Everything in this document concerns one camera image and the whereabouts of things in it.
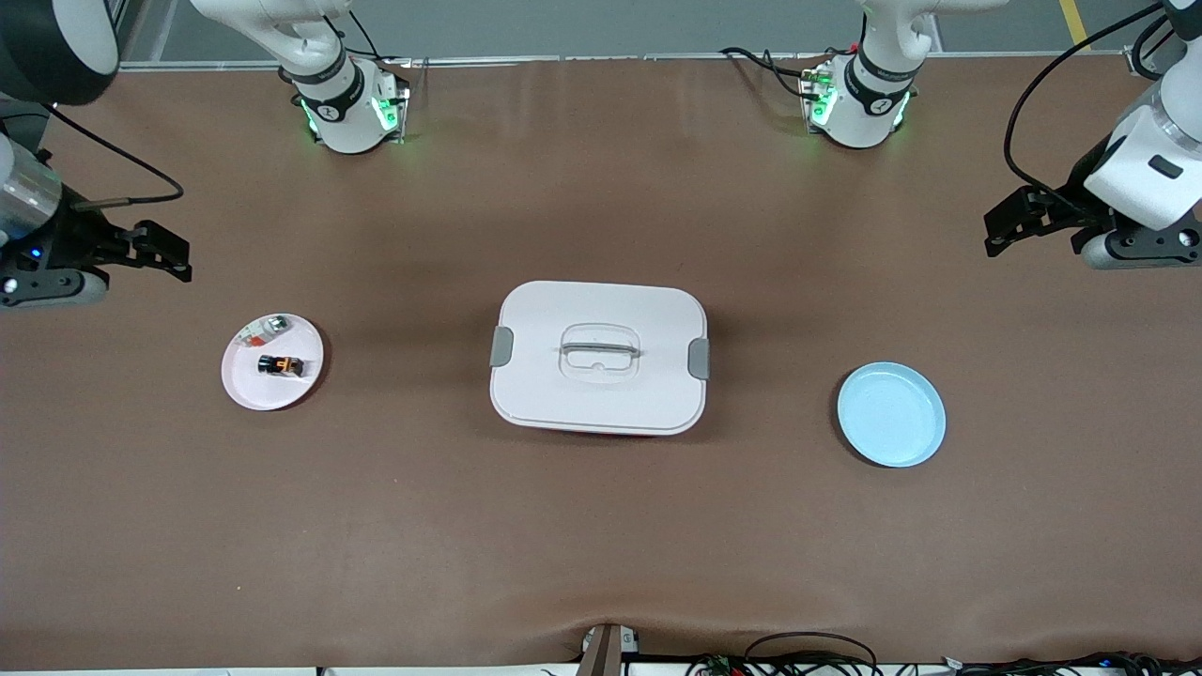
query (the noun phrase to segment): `floor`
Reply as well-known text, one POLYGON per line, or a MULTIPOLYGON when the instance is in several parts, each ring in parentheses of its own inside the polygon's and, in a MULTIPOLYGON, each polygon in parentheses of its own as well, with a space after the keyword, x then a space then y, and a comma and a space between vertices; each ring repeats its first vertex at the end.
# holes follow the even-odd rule
MULTIPOLYGON (((945 52, 1059 52, 1084 31, 1103 28, 1142 0, 1012 0, 971 16, 939 17, 945 52)), ((381 53, 406 58, 647 57, 712 54, 728 46, 816 53, 856 40, 852 0, 358 0, 356 13, 381 53)), ((349 43, 362 40, 349 20, 349 43)), ((1138 26, 1102 40, 1129 45, 1138 26)), ((143 0, 125 59, 149 65, 221 65, 266 60, 256 45, 202 17, 189 0, 143 0)))

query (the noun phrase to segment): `light blue plate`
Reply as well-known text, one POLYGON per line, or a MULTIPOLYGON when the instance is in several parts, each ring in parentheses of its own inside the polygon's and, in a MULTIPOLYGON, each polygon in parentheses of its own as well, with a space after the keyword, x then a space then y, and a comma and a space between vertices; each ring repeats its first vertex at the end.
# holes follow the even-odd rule
POLYGON ((947 414, 935 386, 921 373, 876 362, 844 381, 839 425, 865 458, 885 467, 914 467, 935 455, 947 431, 947 414))

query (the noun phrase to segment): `white storage box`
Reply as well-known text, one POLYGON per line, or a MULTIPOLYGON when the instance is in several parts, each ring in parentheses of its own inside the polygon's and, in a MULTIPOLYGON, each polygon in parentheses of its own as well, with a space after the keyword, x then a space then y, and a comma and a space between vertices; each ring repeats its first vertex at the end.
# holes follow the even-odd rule
POLYGON ((706 408, 706 312, 679 289, 530 281, 501 306, 492 366, 514 425, 678 434, 706 408))

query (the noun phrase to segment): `small bottle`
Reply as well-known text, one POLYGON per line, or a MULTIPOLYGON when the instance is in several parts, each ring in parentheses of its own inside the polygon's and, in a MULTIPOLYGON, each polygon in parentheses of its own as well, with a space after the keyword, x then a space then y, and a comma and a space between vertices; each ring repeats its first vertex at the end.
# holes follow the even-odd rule
POLYGON ((258 357, 258 373, 300 378, 304 375, 304 362, 296 357, 273 357, 263 355, 258 357))
POLYGON ((234 340, 248 348, 262 348, 290 328, 292 328, 292 322, 286 316, 278 314, 248 324, 238 332, 234 340))

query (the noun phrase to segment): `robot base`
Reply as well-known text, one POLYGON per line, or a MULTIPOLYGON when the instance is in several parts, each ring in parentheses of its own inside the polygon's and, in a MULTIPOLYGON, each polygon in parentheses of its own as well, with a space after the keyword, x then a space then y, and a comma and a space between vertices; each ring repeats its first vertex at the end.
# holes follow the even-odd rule
POLYGON ((802 113, 810 132, 825 134, 832 141, 849 148, 871 148, 885 141, 900 124, 905 106, 910 102, 906 93, 897 105, 895 114, 870 115, 864 106, 847 91, 844 78, 851 55, 838 55, 814 67, 815 78, 802 83, 802 91, 814 94, 817 101, 802 100, 802 113))
POLYGON ((309 118, 314 141, 335 153, 353 155, 367 153, 380 143, 400 143, 405 137, 409 117, 409 83, 380 69, 374 63, 355 59, 355 65, 367 79, 363 95, 346 111, 343 121, 327 121, 302 108, 309 118))

